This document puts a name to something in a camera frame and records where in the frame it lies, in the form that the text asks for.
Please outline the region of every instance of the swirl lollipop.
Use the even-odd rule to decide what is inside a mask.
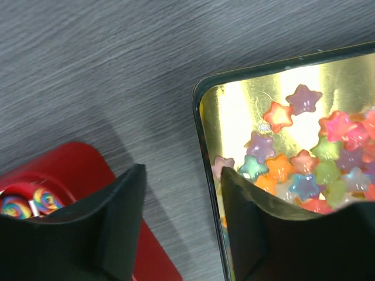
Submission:
[[[1,213],[23,220],[32,216],[29,203],[19,196],[7,196],[2,200]]]
[[[63,206],[59,199],[42,187],[34,192],[33,200],[36,208],[46,215]]]

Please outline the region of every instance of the gold foil tray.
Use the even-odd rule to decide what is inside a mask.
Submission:
[[[224,217],[219,182],[211,165],[217,155],[234,158],[237,170],[244,163],[251,132],[271,133],[263,120],[272,101],[285,104],[299,84],[320,91],[314,113],[293,116],[294,124],[272,134],[274,148],[288,157],[318,142],[318,120],[334,110],[363,112],[375,104],[375,43],[297,57],[257,67],[216,74],[201,80],[193,91],[193,112],[212,200],[227,280],[229,257],[220,218]],[[255,192],[253,200],[263,200]]]

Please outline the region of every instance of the pink star candy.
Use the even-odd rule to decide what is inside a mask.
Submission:
[[[318,158],[311,157],[310,153],[302,149],[297,156],[291,157],[291,162],[296,168],[296,172],[300,174],[311,174],[316,165],[318,165]]]
[[[292,105],[293,114],[297,116],[304,112],[315,112],[315,105],[321,97],[321,92],[311,91],[306,85],[298,85],[294,94],[285,99]]]
[[[347,132],[356,127],[345,112],[341,112],[335,119],[327,121],[327,140],[330,142],[346,141]]]
[[[221,171],[223,167],[230,167],[233,169],[234,167],[234,159],[233,158],[224,158],[220,155],[215,157],[214,165],[211,166],[212,173],[214,177],[220,181],[221,180]]]
[[[371,110],[367,113],[363,126],[369,132],[372,139],[375,139],[375,111]]]
[[[355,123],[355,127],[347,132],[346,138],[345,148],[353,151],[364,146],[369,141],[370,135],[362,123]]]
[[[326,200],[309,199],[307,202],[302,203],[300,207],[324,215],[332,213],[332,209]]]

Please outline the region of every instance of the table surface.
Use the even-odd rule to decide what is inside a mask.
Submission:
[[[374,13],[369,0],[2,0],[0,172],[72,140],[116,175],[144,163],[145,219],[184,280],[224,280],[194,84],[373,40]]]

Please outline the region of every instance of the translucent star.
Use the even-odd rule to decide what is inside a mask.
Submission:
[[[267,160],[266,165],[270,170],[268,175],[281,182],[286,181],[289,175],[295,172],[293,165],[290,164],[284,154],[280,154],[275,159]]]
[[[348,192],[367,191],[371,183],[370,179],[358,167],[354,167],[349,174],[343,174],[341,179],[346,183]]]
[[[245,178],[254,182],[261,174],[268,173],[268,167],[263,163],[259,164],[257,159],[251,155],[245,155],[245,163],[240,167],[238,171]]]
[[[214,165],[211,166],[212,173],[214,177],[220,181],[221,180],[221,171],[223,167],[230,167],[233,169],[234,167],[234,159],[233,158],[224,158],[220,155],[215,157]]]
[[[346,183],[342,180],[335,180],[327,185],[324,192],[328,205],[336,207],[343,200],[346,192]]]
[[[314,170],[316,183],[320,185],[329,184],[337,180],[341,172],[333,160],[321,161]]]
[[[319,163],[318,158],[311,157],[310,153],[302,149],[297,156],[291,157],[296,172],[299,174],[311,174],[316,165]]]
[[[263,115],[263,119],[271,125],[271,130],[274,133],[278,133],[283,127],[293,125],[291,118],[292,113],[292,107],[284,107],[273,101],[270,109]]]
[[[291,185],[293,185],[293,182],[293,180],[289,179],[283,183],[278,183],[276,185],[276,196],[291,204],[294,203],[294,200],[298,196],[296,193],[289,191],[289,188]]]
[[[346,141],[347,132],[354,129],[356,124],[351,122],[345,112],[341,112],[336,118],[326,122],[327,140],[330,142]]]
[[[369,189],[364,193],[366,199],[369,201],[375,201],[375,185],[370,184]]]
[[[328,117],[323,117],[318,121],[319,125],[321,126],[321,130],[319,131],[319,136],[326,136],[328,134],[327,126],[326,126],[327,122],[334,120],[339,114],[340,114],[340,111],[335,110]]]
[[[256,132],[252,132],[246,154],[255,156],[258,163],[262,164],[266,159],[276,155],[273,144],[273,138],[269,136],[261,136]]]
[[[363,146],[362,161],[371,163],[375,160],[375,143],[367,143]]]
[[[303,202],[300,207],[323,215],[332,213],[332,209],[330,208],[326,200],[310,199],[306,202]]]
[[[302,201],[306,201],[320,193],[315,183],[314,174],[296,174],[294,176],[294,183],[290,186],[289,191],[296,193]]]
[[[318,144],[310,151],[320,160],[337,160],[340,157],[342,142],[329,142],[326,137],[320,136]]]
[[[375,162],[366,163],[364,167],[366,168],[367,171],[371,173],[375,173]]]
[[[370,135],[362,123],[356,123],[356,126],[346,133],[345,148],[349,151],[363,147],[370,139]]]
[[[336,165],[338,168],[348,173],[354,167],[363,166],[362,154],[363,154],[363,149],[361,148],[357,148],[356,150],[353,150],[353,151],[341,149],[340,158],[336,160]]]
[[[363,126],[368,131],[370,137],[375,139],[375,111],[369,111],[366,119],[363,121]]]
[[[361,201],[360,199],[356,198],[356,197],[353,197],[352,195],[350,195],[350,193],[345,193],[344,195],[344,198],[342,199],[342,201],[334,208],[334,210],[339,210],[339,209],[342,209],[342,208],[345,208],[347,207],[348,205],[352,204],[352,203],[355,203],[355,202],[359,202]]]
[[[311,91],[306,85],[299,85],[294,94],[285,99],[292,105],[293,114],[297,116],[303,112],[315,112],[315,105],[321,97],[321,92]]]
[[[263,189],[272,195],[276,195],[277,180],[273,177],[268,177],[267,175],[262,174],[254,184],[260,189]]]

